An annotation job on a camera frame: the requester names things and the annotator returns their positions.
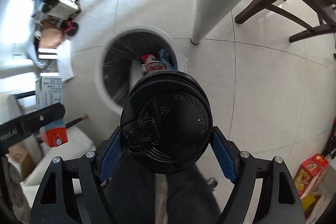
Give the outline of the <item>black coffee cup lid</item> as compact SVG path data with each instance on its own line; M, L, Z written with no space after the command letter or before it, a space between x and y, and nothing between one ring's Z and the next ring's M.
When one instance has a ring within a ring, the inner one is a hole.
M176 173L193 165L209 145L213 116L197 81L181 71L142 77L124 104L121 142L145 169Z

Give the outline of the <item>white round trash bin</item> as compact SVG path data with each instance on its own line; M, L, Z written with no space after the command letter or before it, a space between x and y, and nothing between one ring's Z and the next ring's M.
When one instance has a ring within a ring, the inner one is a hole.
M168 58L169 68L185 71L185 62L173 39L153 26L133 26L108 40L99 57L95 80L97 92L107 108L120 115L135 83L144 76L141 57Z

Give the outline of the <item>red snack pouch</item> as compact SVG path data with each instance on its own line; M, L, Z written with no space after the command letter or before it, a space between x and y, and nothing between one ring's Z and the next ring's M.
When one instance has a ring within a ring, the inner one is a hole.
M146 54L141 56L141 66L143 75L148 75L154 71L165 71L168 67L156 59L154 55Z

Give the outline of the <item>red yellow carton box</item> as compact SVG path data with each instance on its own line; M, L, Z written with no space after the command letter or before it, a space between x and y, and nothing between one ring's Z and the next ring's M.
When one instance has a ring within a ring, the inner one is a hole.
M305 160L299 167L294 184L299 198L304 198L323 178L329 162L319 153Z

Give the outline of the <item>small milk carton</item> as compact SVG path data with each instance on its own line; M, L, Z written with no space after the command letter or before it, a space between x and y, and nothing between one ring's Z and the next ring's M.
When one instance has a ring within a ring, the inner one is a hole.
M63 118L60 118L40 129L41 140L49 147L58 147L68 142L66 124Z

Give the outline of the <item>black fleece clothed legs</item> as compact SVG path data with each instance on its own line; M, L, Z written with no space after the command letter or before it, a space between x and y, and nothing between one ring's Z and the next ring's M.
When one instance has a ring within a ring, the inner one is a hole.
M123 152L104 188L120 223L155 223L155 210L168 223L216 223L221 211L213 191L196 165L180 173L156 175Z

